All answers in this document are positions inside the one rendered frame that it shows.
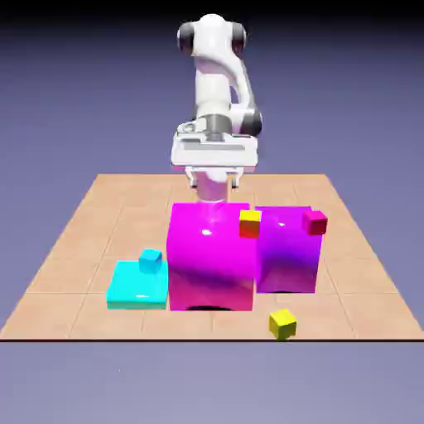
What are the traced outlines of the large cyan box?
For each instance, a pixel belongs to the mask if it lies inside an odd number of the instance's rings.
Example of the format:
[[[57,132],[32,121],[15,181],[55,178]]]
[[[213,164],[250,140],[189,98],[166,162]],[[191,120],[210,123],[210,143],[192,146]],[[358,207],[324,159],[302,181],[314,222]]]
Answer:
[[[118,261],[106,293],[110,310],[165,310],[168,266],[142,270],[137,261]]]

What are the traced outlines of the small yellow cube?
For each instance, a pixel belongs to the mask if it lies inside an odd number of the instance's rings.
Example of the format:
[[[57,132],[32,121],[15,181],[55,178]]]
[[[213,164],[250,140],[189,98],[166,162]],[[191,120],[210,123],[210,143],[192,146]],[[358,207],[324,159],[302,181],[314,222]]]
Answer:
[[[286,340],[296,334],[297,320],[288,309],[271,312],[268,324],[276,340]]]

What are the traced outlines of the large magenta box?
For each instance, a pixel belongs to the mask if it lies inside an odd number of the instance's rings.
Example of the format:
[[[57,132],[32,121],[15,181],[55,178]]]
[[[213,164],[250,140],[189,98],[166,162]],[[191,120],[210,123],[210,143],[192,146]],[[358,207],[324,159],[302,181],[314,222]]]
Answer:
[[[248,203],[175,203],[166,240],[169,306],[250,311],[257,241],[239,235]]]

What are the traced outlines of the small crimson cube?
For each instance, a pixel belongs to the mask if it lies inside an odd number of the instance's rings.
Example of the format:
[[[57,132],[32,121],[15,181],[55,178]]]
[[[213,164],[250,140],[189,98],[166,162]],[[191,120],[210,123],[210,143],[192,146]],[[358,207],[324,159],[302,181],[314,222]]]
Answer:
[[[309,235],[324,235],[327,224],[328,218],[320,210],[307,210],[302,216],[302,228]]]

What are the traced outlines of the large purple box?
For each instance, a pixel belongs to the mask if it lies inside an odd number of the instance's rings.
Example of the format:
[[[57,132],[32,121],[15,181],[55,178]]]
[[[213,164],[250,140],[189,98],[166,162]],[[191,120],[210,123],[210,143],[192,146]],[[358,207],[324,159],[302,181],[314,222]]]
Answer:
[[[323,235],[309,235],[302,216],[310,206],[258,206],[258,293],[313,293]]]

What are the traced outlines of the small orange cube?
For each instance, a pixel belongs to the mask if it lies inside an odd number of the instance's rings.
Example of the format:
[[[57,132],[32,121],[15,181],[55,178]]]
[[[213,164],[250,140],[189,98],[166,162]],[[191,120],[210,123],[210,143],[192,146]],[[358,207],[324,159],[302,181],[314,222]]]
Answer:
[[[262,212],[259,210],[241,210],[239,214],[239,236],[257,239],[260,234]]]

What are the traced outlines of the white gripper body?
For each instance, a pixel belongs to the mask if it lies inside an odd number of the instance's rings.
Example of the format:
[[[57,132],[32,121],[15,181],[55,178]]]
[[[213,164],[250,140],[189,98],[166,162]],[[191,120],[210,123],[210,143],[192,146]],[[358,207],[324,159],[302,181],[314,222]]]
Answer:
[[[205,132],[176,132],[171,164],[179,167],[254,168],[258,164],[258,140],[224,133],[223,141],[212,142],[206,139]]]

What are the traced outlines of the small cyan cube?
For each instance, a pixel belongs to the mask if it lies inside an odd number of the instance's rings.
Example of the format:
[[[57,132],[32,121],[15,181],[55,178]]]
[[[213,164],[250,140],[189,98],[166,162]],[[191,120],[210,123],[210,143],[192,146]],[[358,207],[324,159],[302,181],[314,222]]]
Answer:
[[[142,251],[138,259],[140,272],[156,273],[162,265],[162,252],[156,249],[146,248]]]

